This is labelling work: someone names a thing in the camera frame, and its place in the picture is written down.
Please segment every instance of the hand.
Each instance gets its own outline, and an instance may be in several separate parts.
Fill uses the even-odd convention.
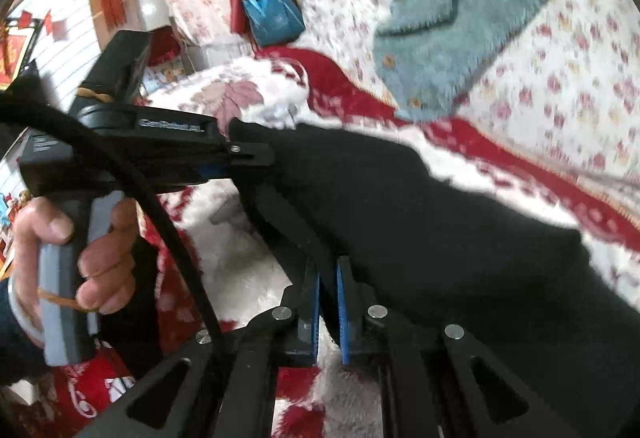
[[[87,246],[78,260],[86,281],[76,300],[82,308],[104,314],[124,308],[136,288],[130,254],[138,235],[133,199],[118,202],[111,212],[111,225],[113,231]],[[46,198],[32,199],[16,217],[14,289],[24,312],[38,328],[42,328],[37,293],[39,244],[64,244],[73,230],[72,221]]]

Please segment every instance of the brown button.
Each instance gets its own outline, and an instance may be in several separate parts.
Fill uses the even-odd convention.
[[[395,68],[396,67],[396,60],[391,55],[385,55],[385,58],[382,59],[382,64],[387,69]]]

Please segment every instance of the bracelet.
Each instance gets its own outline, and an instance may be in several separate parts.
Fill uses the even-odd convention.
[[[31,319],[24,313],[20,301],[18,301],[18,297],[15,295],[14,290],[14,276],[11,275],[9,277],[9,306],[11,306],[11,311],[14,314],[15,320],[28,336],[31,339],[38,342],[44,342],[44,332],[42,330],[37,329]]]

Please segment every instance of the teal garment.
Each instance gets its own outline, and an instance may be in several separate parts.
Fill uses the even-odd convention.
[[[374,40],[376,69],[413,122],[449,116],[454,98],[547,0],[395,0]]]

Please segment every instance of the screw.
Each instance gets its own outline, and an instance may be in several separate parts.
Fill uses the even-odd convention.
[[[273,312],[271,312],[271,316],[277,321],[286,321],[292,315],[293,312],[291,311],[291,308],[286,306],[278,306],[273,309]]]
[[[373,306],[369,306],[367,313],[372,319],[384,319],[389,312],[384,306],[374,304]]]
[[[462,329],[461,326],[457,324],[450,324],[446,328],[444,328],[444,334],[449,338],[455,341],[459,341],[462,337],[465,336],[465,330]]]
[[[206,329],[200,330],[196,333],[196,340],[198,344],[209,344],[209,342],[211,342],[211,336]]]

